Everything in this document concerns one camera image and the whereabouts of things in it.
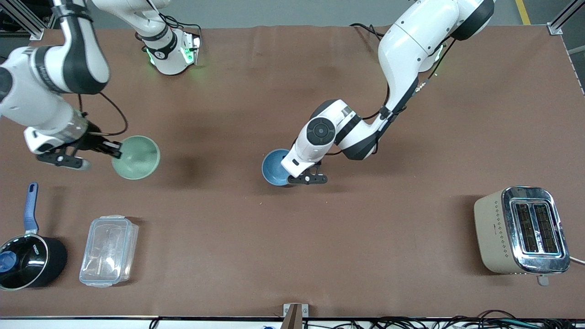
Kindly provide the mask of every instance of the brown table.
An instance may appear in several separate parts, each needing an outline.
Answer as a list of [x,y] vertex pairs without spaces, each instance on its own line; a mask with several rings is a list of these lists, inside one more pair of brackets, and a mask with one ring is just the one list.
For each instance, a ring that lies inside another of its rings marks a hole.
[[[585,267],[548,288],[490,273],[473,221],[478,198],[541,186],[572,255],[585,257],[585,98],[561,37],[489,26],[453,47],[377,155],[328,157],[328,184],[279,188],[261,161],[289,147],[321,102],[343,98],[362,115],[380,107],[375,38],[354,28],[205,30],[200,66],[169,77],[133,34],[98,31],[112,69],[105,93],[130,120],[125,136],[159,144],[151,177],[124,180],[92,152],[88,172],[47,166],[27,151],[23,127],[1,122],[0,240],[22,233],[36,180],[40,233],[61,238],[69,259],[50,287],[0,293],[0,314],[271,316],[297,301],[313,316],[583,316]],[[47,31],[43,43],[60,40]],[[84,97],[84,110],[105,131],[121,127],[99,96]],[[78,274],[90,222],[111,214],[140,225],[132,277],[86,287]]]

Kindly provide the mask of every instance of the plastic container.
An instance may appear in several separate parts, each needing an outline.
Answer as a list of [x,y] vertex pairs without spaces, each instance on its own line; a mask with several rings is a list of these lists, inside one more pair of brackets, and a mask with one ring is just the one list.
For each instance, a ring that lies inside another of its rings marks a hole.
[[92,287],[109,287],[130,278],[138,225],[112,215],[91,222],[79,281]]

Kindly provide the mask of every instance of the blue bowl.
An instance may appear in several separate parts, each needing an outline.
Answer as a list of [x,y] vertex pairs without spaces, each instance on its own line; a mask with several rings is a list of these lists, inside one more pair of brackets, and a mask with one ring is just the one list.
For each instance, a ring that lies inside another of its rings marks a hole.
[[287,154],[287,149],[276,149],[268,153],[264,161],[262,161],[262,175],[270,184],[276,186],[285,186],[288,184],[287,178],[290,174],[280,164]]

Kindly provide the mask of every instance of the blue handle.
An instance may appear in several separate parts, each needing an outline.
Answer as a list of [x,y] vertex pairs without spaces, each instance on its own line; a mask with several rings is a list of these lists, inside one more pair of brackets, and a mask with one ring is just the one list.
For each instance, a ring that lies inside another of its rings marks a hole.
[[29,189],[26,192],[25,202],[25,231],[38,231],[35,218],[36,196],[39,192],[39,185],[34,181],[29,184]]

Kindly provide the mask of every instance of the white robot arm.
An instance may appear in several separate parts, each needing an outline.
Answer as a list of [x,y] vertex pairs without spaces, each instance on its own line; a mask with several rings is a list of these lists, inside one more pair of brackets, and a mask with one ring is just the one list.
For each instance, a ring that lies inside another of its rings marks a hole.
[[[307,184],[309,169],[319,164],[336,144],[350,160],[370,156],[388,126],[405,108],[418,85],[424,63],[434,62],[440,44],[447,36],[466,40],[481,31],[494,12],[495,0],[418,0],[390,27],[378,47],[378,59],[388,81],[390,97],[377,118],[367,124],[342,100],[321,104],[303,127],[281,164],[292,177],[289,183]],[[325,122],[325,128],[311,129]]]
[[125,21],[146,45],[150,62],[159,72],[175,75],[196,64],[201,36],[173,29],[160,17],[159,8],[171,0],[93,0],[100,10]]
[[[53,0],[65,36],[62,46],[21,47],[0,66],[0,114],[25,129],[37,158],[56,166],[83,170],[89,163],[77,150],[119,157],[119,143],[100,136],[97,126],[60,94],[97,94],[108,83],[102,54],[84,0]],[[69,146],[72,155],[66,154]]]

